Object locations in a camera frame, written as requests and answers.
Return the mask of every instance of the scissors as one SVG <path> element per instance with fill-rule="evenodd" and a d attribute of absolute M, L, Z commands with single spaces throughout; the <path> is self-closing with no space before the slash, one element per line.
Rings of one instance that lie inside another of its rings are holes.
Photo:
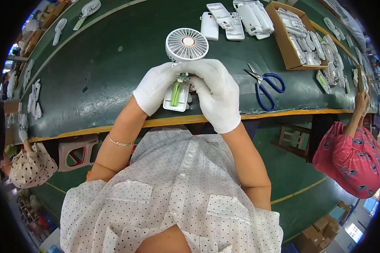
<path fill-rule="evenodd" d="M 270 96 L 270 94 L 268 93 L 268 91 L 263 87 L 263 85 L 261 85 L 261 82 L 263 80 L 266 81 L 266 83 L 268 83 L 275 91 L 277 91 L 278 93 L 283 93 L 285 90 L 286 90 L 286 84 L 284 83 L 284 80 L 283 78 L 281 78 L 278 74 L 274 74 L 274 73 L 267 73 L 267 74 L 263 74 L 263 75 L 258 75 L 255 71 L 255 69 L 248 63 L 248 66 L 249 68 L 252 70 L 252 71 L 249 71 L 247 69 L 243 69 L 244 71 L 246 71 L 248 74 L 250 74 L 252 77 L 254 77 L 257 82 L 255 83 L 255 91 L 256 91 L 256 99 L 258 100 L 258 103 L 259 105 L 265 110 L 265 111 L 268 111 L 268 112 L 272 112 L 274 111 L 274 109 L 276 108 L 276 104 L 274 103 L 274 100 L 273 98 Z M 274 84 L 268 77 L 274 77 L 276 79 L 278 79 L 280 81 L 280 83 L 282 84 L 282 88 L 279 89 L 279 87 L 277 87 L 276 84 Z M 262 102 L 262 98 L 261 98 L 261 94 L 259 92 L 259 89 L 266 95 L 266 97 L 269 99 L 270 103 L 272 104 L 272 108 L 267 108 L 263 102 Z"/>

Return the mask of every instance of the polka dot shirt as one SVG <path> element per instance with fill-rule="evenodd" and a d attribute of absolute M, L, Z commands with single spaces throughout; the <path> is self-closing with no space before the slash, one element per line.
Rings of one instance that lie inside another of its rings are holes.
<path fill-rule="evenodd" d="M 20 152 L 12 160 L 8 179 L 20 189 L 42 185 L 58 170 L 42 143 L 31 148 L 31 152 Z"/>
<path fill-rule="evenodd" d="M 65 252 L 135 252 L 177 225 L 193 253 L 280 252 L 279 213 L 256 208 L 217 134 L 149 131 L 131 166 L 109 182 L 70 189 L 61 211 Z"/>

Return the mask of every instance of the white glove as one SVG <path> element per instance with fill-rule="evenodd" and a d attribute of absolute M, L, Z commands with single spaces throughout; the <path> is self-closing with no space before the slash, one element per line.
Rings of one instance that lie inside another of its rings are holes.
<path fill-rule="evenodd" d="M 216 59 L 201 59 L 177 67 L 200 77 L 191 77 L 189 83 L 196 89 L 201 111 L 214 130 L 225 134 L 235 129 L 241 122 L 239 86 L 225 66 Z"/>
<path fill-rule="evenodd" d="M 24 142 L 26 139 L 28 139 L 28 134 L 25 129 L 19 129 L 18 130 L 18 135 L 20 137 L 20 140 Z"/>
<path fill-rule="evenodd" d="M 177 66 L 172 68 L 172 64 L 167 62 L 151 68 L 132 92 L 137 104 L 148 116 L 157 111 L 167 88 L 176 80 L 177 74 L 181 73 Z"/>

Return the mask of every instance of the woman's forearm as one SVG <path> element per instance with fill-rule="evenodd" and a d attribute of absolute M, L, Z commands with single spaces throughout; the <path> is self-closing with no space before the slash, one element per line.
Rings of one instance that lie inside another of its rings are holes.
<path fill-rule="evenodd" d="M 88 181 L 97 179 L 108 181 L 125 168 L 133 146 L 124 147 L 116 145 L 110 138 L 114 142 L 133 143 L 138 137 L 146 117 L 147 114 L 141 110 L 137 101 L 132 96 L 115 120 L 109 135 L 103 141 L 90 176 L 87 179 Z"/>
<path fill-rule="evenodd" d="M 231 149 L 242 187 L 270 186 L 266 167 L 241 122 L 233 131 L 221 134 Z"/>
<path fill-rule="evenodd" d="M 27 151 L 27 152 L 32 152 L 33 151 L 32 147 L 31 147 L 31 144 L 28 142 L 28 139 L 24 140 L 23 145 L 24 145 L 25 151 Z"/>
<path fill-rule="evenodd" d="M 350 119 L 348 125 L 344 129 L 345 135 L 349 135 L 352 138 L 355 137 L 355 132 L 356 132 L 356 129 L 359 125 L 361 117 L 362 117 L 362 115 L 359 112 L 353 111 L 352 118 Z"/>
<path fill-rule="evenodd" d="M 270 179 L 262 157 L 249 138 L 243 123 L 221 136 L 231 149 L 239 182 L 253 206 L 271 210 Z"/>

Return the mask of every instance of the pink shirt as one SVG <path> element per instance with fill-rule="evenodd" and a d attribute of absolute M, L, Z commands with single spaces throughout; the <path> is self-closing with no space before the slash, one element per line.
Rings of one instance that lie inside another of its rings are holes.
<path fill-rule="evenodd" d="M 335 180 L 345 191 L 360 199 L 372 197 L 380 187 L 379 144 L 364 127 L 355 138 L 343 134 L 346 126 L 335 122 L 315 152 L 314 168 Z"/>

